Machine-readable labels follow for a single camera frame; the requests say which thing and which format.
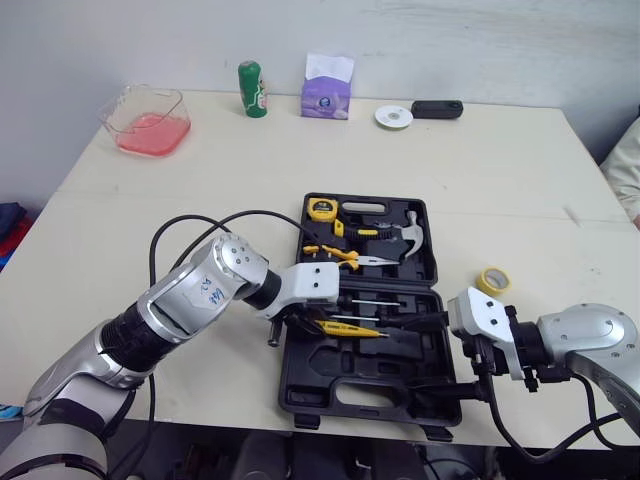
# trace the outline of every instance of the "pink liquid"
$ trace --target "pink liquid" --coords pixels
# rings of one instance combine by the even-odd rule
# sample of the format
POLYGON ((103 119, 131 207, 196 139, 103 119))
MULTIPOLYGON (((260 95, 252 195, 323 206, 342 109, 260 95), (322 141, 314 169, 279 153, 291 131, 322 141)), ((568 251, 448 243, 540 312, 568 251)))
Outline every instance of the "pink liquid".
POLYGON ((188 119, 144 113, 126 133, 116 135, 116 144, 123 150, 162 157, 175 150, 190 128, 188 119))

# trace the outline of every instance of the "black cable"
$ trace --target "black cable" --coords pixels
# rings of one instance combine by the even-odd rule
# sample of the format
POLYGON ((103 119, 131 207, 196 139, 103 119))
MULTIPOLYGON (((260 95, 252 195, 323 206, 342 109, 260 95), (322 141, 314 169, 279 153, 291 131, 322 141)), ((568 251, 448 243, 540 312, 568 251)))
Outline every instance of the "black cable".
MULTIPOLYGON (((155 421, 154 421, 154 424, 153 424, 153 432, 152 432, 152 433, 155 433, 155 432, 156 432, 156 430, 158 430, 158 427, 160 427, 160 424, 159 424, 159 423, 155 423, 155 421)), ((125 462, 127 461, 127 459, 131 457, 131 454, 132 454, 135 450, 137 450, 138 448, 140 448, 140 446, 144 443, 144 439, 145 439, 145 438, 146 438, 146 436, 144 436, 144 435, 143 435, 142 437, 140 437, 140 438, 136 441, 136 443, 134 443, 133 445, 131 445, 131 447, 129 447, 129 451, 128 451, 128 452, 127 452, 127 453, 126 453, 126 454, 125 454, 125 455, 120 459, 120 461, 119 461, 118 463, 116 463, 116 465, 111 469, 111 472, 109 473, 110 478, 112 478, 112 477, 111 477, 111 475, 113 474, 113 472, 115 472, 115 471, 117 471, 117 470, 120 470, 120 468, 122 467, 122 464, 123 464, 123 463, 125 463, 125 462)))
POLYGON ((156 283, 156 248, 158 247, 158 241, 162 234, 171 226, 178 222, 182 222, 184 220, 202 220, 203 222, 209 222, 213 224, 215 230, 216 228, 221 228, 225 232, 230 232, 230 230, 223 225, 223 222, 218 222, 213 218, 205 217, 203 215, 180 215, 178 217, 174 217, 171 220, 166 221, 153 235, 151 239, 151 245, 149 246, 149 286, 152 286, 156 283))
POLYGON ((571 375, 572 378, 578 380, 584 386, 585 393, 587 394, 587 407, 589 409, 589 421, 593 427, 593 433, 600 440, 605 447, 611 450, 640 450, 640 447, 633 445, 618 445, 617 443, 610 442, 600 430, 600 427, 597 424, 597 416, 596 416, 596 400, 593 395, 593 387, 589 383, 589 380, 584 378, 582 375, 578 375, 574 373, 571 375))
POLYGON ((426 460, 426 461, 425 461, 425 465, 426 465, 427 467, 429 467, 429 469, 431 470, 431 473, 433 473, 433 476, 435 477, 435 479, 436 479, 436 480, 442 480, 442 479, 440 478, 440 475, 438 475, 437 470, 434 468, 434 466, 433 466, 433 465, 431 465, 431 461, 426 460))
POLYGON ((431 463, 431 464, 433 464, 433 463, 442 463, 442 462, 459 463, 460 465, 463 465, 463 466, 467 467, 467 469, 471 473, 473 473, 476 476, 476 478, 482 478, 482 475, 480 475, 476 471, 476 469, 473 467, 473 465, 471 465, 468 462, 465 462, 464 460, 458 460, 457 458, 436 458, 435 460, 429 460, 429 463, 431 463))
MULTIPOLYGON (((235 220, 236 218, 246 217, 248 215, 268 215, 268 216, 271 216, 271 217, 279 218, 281 220, 284 220, 285 222, 290 223, 291 225, 293 225, 297 229, 299 229, 312 242, 316 243, 317 240, 318 240, 318 235, 315 234, 314 232, 312 232, 311 230, 309 230, 308 228, 304 227, 303 225, 301 225, 300 223, 296 222, 295 220, 292 220, 291 218, 287 217, 286 215, 283 215, 283 214, 278 213, 278 212, 272 212, 270 210, 245 210, 243 212, 238 212, 238 213, 234 213, 233 215, 229 215, 228 217, 223 218, 222 220, 220 220, 219 223, 224 225, 227 222, 235 220)), ((174 268, 177 268, 180 265, 182 265, 182 262, 185 261, 185 259, 200 244, 200 242, 202 242, 205 238, 207 238, 209 235, 211 235, 213 232, 215 232, 218 228, 222 228, 222 227, 214 224, 214 226, 212 226, 211 228, 205 230, 202 233, 202 235, 200 235, 193 242, 191 242, 189 244, 189 246, 185 249, 185 251, 182 252, 182 254, 178 257, 178 259, 173 264, 173 267, 171 267, 171 269, 173 270, 174 268)))
POLYGON ((155 414, 156 414, 156 380, 155 380, 155 377, 153 376, 153 373, 149 375, 148 380, 149 380, 149 417, 147 418, 147 430, 145 431, 144 436, 140 440, 138 440, 131 447, 131 449, 129 449, 129 451, 120 459, 120 461, 116 464, 116 466, 113 467, 113 469, 109 473, 109 477, 111 479, 114 479, 115 472, 120 470, 120 468, 122 468, 122 466, 125 465, 129 457, 131 457, 131 455, 133 455, 133 453, 136 450, 138 450, 138 455, 135 457, 135 460, 129 466, 127 473, 123 475, 122 478, 126 479, 127 477, 132 475, 134 473, 134 470, 142 460, 142 457, 144 457, 144 454, 149 448, 149 445, 151 444, 151 436, 153 434, 153 431, 155 430, 155 414))
MULTIPOLYGON (((491 377, 491 375, 483 374, 480 377, 480 380, 484 382, 487 387, 489 408, 491 409, 491 417, 493 418, 493 422, 496 424, 496 428, 507 441, 507 443, 511 445, 511 447, 513 447, 513 449, 516 450, 529 463, 541 464, 557 458, 562 453, 564 453, 570 445, 593 430, 593 424, 590 422, 589 424, 584 425, 583 427, 573 432, 551 450, 547 450, 542 455, 532 455, 527 452, 524 447, 522 447, 522 445, 520 445, 511 436, 507 428, 504 426, 504 423, 502 423, 502 418, 500 418, 500 412, 498 410, 498 402, 496 400, 496 392, 493 388, 493 378, 491 377)), ((621 418, 619 413, 612 413, 611 415, 607 415, 605 417, 597 419, 594 424, 597 426, 602 426, 609 422, 613 422, 614 420, 618 420, 619 418, 621 418)))

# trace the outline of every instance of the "hammer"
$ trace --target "hammer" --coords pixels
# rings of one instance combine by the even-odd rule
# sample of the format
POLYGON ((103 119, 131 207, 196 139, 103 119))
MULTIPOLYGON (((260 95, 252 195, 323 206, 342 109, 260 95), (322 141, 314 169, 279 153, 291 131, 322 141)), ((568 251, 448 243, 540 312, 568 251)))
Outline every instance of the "hammer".
POLYGON ((413 242, 411 250, 409 250, 404 258, 407 259, 416 253, 422 246, 424 241, 424 232, 422 227, 418 225, 418 214, 413 210, 407 211, 409 225, 401 227, 392 225, 389 228, 353 228, 345 226, 340 220, 335 220, 333 225, 333 233, 337 237, 346 237, 349 240, 410 240, 413 242))

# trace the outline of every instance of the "white tissue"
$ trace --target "white tissue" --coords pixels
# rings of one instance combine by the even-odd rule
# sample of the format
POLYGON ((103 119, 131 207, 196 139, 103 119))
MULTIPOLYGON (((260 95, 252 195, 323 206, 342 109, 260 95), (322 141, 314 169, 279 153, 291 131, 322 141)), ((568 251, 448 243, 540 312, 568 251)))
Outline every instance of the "white tissue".
POLYGON ((329 57, 318 53, 307 53, 305 78, 331 77, 345 83, 353 76, 353 59, 348 57, 329 57))

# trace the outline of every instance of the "transparent plastic container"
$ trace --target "transparent plastic container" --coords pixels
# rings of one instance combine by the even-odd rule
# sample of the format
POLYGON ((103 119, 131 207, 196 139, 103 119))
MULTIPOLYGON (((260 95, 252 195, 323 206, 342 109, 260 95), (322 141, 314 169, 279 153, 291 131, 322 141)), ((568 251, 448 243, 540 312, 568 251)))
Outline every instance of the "transparent plastic container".
POLYGON ((191 128, 182 93, 148 85, 125 87, 99 116, 118 148, 153 157, 172 153, 191 128))

